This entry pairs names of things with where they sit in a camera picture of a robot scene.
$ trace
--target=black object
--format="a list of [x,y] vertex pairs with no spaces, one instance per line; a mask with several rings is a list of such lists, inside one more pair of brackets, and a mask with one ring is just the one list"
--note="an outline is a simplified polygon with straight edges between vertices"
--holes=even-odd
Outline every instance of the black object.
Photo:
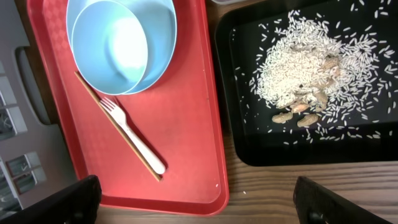
[[301,224],[391,224],[306,177],[297,179],[293,201]]
[[94,224],[100,201],[100,182],[91,175],[1,220],[0,224]]
[[[351,4],[355,2],[358,11],[350,11]],[[391,49],[398,49],[398,2],[391,2],[383,11],[389,13],[388,16],[378,19],[374,18],[374,11],[380,6],[380,1],[366,1],[362,6],[357,1],[319,1],[319,0],[267,0],[247,7],[231,11],[221,18],[215,32],[215,43],[220,63],[223,88],[228,106],[229,122],[231,125],[234,145],[239,158],[252,166],[284,166],[299,164],[326,164],[340,162],[365,162],[365,161],[396,161],[398,160],[398,150],[394,145],[398,145],[398,138],[389,136],[389,131],[398,134],[398,110],[392,110],[387,114],[388,106],[392,105],[397,93],[393,93],[392,98],[387,97],[387,91],[383,90],[381,96],[371,95],[369,98],[377,96],[379,102],[375,109],[366,111],[369,120],[361,119],[361,115],[352,111],[346,116],[349,126],[359,127],[359,130],[336,128],[329,131],[329,136],[335,138],[345,134],[344,141],[320,141],[320,136],[315,134],[317,125],[310,127],[313,143],[310,144],[307,132],[304,128],[297,127],[298,115],[286,124],[272,123],[271,118],[279,114],[281,110],[269,109],[266,107],[265,100],[260,100],[258,95],[251,92],[250,80],[256,79],[259,72],[254,72],[265,61],[266,50],[272,45],[271,40],[281,37],[274,33],[275,27],[287,28],[287,12],[292,9],[300,9],[300,16],[307,19],[317,18],[317,12],[325,15],[322,20],[330,22],[329,36],[350,35],[357,32],[359,38],[364,30],[373,25],[369,32],[377,32],[378,40],[387,40]],[[280,24],[274,21],[282,18]],[[336,30],[336,23],[341,21],[340,28]],[[265,30],[261,24],[269,24]],[[343,32],[345,27],[351,30]],[[261,41],[265,34],[267,39]],[[351,38],[343,38],[344,43],[348,43]],[[384,45],[379,44],[375,52],[381,50]],[[257,54],[263,54],[260,60],[256,61]],[[391,81],[394,86],[398,86],[398,80],[393,75],[384,73],[384,67],[390,60],[384,60],[379,56],[381,62],[378,66],[379,75],[387,81]],[[326,124],[322,122],[324,128],[330,126],[341,126],[343,122],[338,118],[337,123]],[[362,135],[360,138],[350,138],[347,131],[353,134]],[[366,135],[381,133],[381,139],[368,139]]]

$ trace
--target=fork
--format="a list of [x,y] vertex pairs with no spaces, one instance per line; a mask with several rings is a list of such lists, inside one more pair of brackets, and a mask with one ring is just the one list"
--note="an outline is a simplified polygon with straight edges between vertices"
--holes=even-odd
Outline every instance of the fork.
[[101,106],[112,116],[117,124],[123,129],[123,131],[129,136],[131,141],[137,146],[138,150],[147,160],[149,165],[157,174],[163,174],[166,170],[162,161],[148,148],[145,143],[139,139],[139,137],[132,131],[127,124],[126,114],[117,104],[112,102],[107,97],[103,98],[100,102]]

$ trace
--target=bowl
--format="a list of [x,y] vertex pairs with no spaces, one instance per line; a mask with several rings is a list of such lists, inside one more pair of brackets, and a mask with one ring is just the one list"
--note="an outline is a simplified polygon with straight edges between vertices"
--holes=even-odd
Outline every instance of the bowl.
[[134,13],[118,2],[86,6],[74,23],[71,45],[81,75],[102,93],[126,93],[144,77],[146,35]]
[[[101,0],[69,0],[67,35],[71,44],[73,25],[86,6]],[[166,71],[177,41],[177,16],[172,0],[114,0],[138,18],[146,34],[148,63],[143,79],[126,94],[139,93],[152,86]]]

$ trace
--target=wooden table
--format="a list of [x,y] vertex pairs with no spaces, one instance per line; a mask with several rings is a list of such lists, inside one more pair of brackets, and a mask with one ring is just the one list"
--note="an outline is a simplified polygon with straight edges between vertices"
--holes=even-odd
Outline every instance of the wooden table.
[[[25,2],[26,0],[16,0],[30,40],[31,47],[26,49],[27,55],[50,119],[57,123],[57,111],[29,24]],[[211,36],[224,13],[254,2],[256,1],[218,6],[206,0]],[[210,218],[198,218],[99,208],[97,223],[298,223],[292,196],[296,179],[300,175],[311,178],[392,223],[398,223],[398,162],[283,167],[247,166],[235,154],[222,98],[220,113],[223,120],[230,191],[229,204],[221,214]]]

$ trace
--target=wooden chopstick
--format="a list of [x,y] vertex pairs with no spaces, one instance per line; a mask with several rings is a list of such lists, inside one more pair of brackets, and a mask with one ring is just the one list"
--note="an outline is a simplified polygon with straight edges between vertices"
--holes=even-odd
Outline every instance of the wooden chopstick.
[[138,158],[141,160],[141,162],[147,167],[147,169],[149,170],[149,172],[155,177],[155,179],[157,181],[161,181],[162,178],[160,177],[159,174],[157,174],[153,168],[149,165],[149,163],[147,162],[147,160],[144,158],[144,156],[142,156],[142,154],[138,151],[137,147],[134,145],[134,143],[130,140],[130,138],[127,136],[127,134],[120,128],[120,126],[115,122],[115,120],[111,117],[111,115],[108,114],[108,112],[106,112],[104,110],[104,108],[100,105],[100,100],[98,99],[98,97],[95,95],[95,93],[93,92],[93,90],[91,90],[91,88],[87,85],[86,81],[84,81],[84,79],[81,77],[79,72],[75,72],[75,75],[77,76],[77,78],[79,79],[79,81],[81,82],[81,84],[83,84],[83,86],[86,88],[87,92],[91,95],[91,97],[94,99],[94,101],[96,102],[96,104],[98,105],[98,107],[102,110],[102,112],[104,112],[104,114],[109,118],[109,120],[112,122],[113,126],[116,128],[116,130],[118,130],[119,134],[124,138],[124,140],[127,142],[127,144],[129,144],[129,146],[131,147],[131,149],[137,154]]

